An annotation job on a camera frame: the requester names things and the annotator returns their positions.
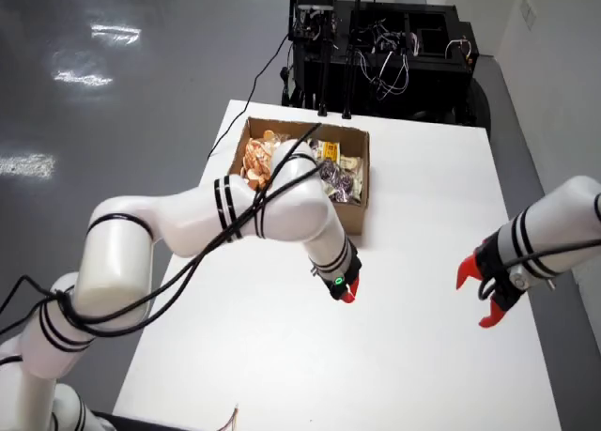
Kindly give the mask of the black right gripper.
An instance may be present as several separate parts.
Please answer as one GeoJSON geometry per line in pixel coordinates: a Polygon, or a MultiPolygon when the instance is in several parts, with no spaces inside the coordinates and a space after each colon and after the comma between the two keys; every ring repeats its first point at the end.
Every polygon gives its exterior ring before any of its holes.
{"type": "Polygon", "coordinates": [[[483,281],[478,289],[480,300],[490,299],[489,314],[479,321],[483,329],[495,327],[506,312],[514,307],[530,288],[530,276],[521,266],[506,267],[506,263],[523,255],[517,240],[511,235],[491,235],[459,265],[456,289],[469,279],[483,281]]]}

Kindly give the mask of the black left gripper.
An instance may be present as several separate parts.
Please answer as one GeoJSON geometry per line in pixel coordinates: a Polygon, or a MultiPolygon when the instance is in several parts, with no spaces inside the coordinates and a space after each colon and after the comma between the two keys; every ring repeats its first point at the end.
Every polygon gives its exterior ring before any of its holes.
{"type": "Polygon", "coordinates": [[[338,268],[323,269],[314,265],[312,274],[321,279],[334,300],[352,303],[357,297],[361,267],[357,253],[350,251],[338,268]]]}

